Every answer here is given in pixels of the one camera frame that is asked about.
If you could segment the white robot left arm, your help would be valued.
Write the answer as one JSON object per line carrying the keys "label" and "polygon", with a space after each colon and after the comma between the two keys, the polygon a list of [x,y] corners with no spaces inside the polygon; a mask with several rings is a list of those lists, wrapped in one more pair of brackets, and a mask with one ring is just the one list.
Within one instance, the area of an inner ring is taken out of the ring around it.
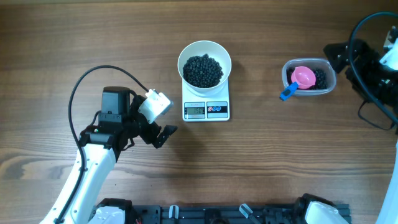
{"label": "white robot left arm", "polygon": [[160,148],[177,130],[155,123],[172,105],[163,93],[148,93],[136,96],[127,111],[98,113],[98,124],[81,132],[72,171],[43,223],[140,223],[129,200],[95,202],[120,153],[134,145],[135,137]]}

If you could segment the pink scoop with blue handle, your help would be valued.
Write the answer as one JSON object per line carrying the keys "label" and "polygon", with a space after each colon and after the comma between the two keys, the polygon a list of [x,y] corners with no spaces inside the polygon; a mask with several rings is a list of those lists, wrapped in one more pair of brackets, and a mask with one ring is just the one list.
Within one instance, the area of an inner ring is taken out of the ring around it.
{"label": "pink scoop with blue handle", "polygon": [[283,90],[279,99],[288,100],[298,89],[306,90],[315,85],[316,77],[314,72],[308,67],[296,67],[290,77],[292,84]]}

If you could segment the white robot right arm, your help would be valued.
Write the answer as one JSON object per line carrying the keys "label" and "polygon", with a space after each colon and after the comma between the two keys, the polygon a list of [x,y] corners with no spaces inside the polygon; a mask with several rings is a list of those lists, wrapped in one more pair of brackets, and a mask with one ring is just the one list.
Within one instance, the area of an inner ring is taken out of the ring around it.
{"label": "white robot right arm", "polygon": [[[354,76],[352,68],[346,71],[357,91],[363,95],[364,102],[369,103],[370,97],[365,95],[367,88],[383,105],[390,104],[397,108],[397,40],[386,40],[384,45],[386,54],[380,57],[362,40],[354,41],[354,52],[345,53],[345,59],[354,57],[356,68],[360,69],[360,84]],[[348,224],[348,216],[342,209],[344,205],[335,205],[324,198],[305,194],[298,198],[292,210],[293,223],[331,223]],[[376,220],[377,223],[397,223],[397,165],[387,190],[384,202]]]}

